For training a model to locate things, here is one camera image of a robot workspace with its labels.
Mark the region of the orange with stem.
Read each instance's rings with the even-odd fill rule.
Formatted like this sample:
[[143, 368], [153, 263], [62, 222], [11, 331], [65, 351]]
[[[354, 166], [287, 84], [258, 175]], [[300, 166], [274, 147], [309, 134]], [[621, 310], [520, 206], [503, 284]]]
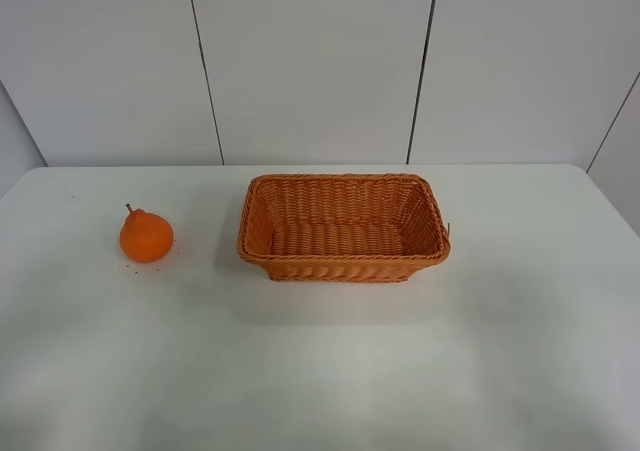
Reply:
[[119, 234], [124, 255], [136, 263], [152, 263], [169, 253], [174, 243], [174, 231], [163, 217], [134, 209], [126, 204], [128, 215]]

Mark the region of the orange wicker basket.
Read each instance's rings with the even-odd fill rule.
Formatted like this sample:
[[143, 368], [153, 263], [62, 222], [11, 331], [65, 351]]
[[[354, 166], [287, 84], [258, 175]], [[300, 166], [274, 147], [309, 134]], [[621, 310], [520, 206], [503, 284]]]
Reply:
[[418, 175], [271, 174], [249, 184], [237, 249], [273, 281], [397, 283], [451, 243]]

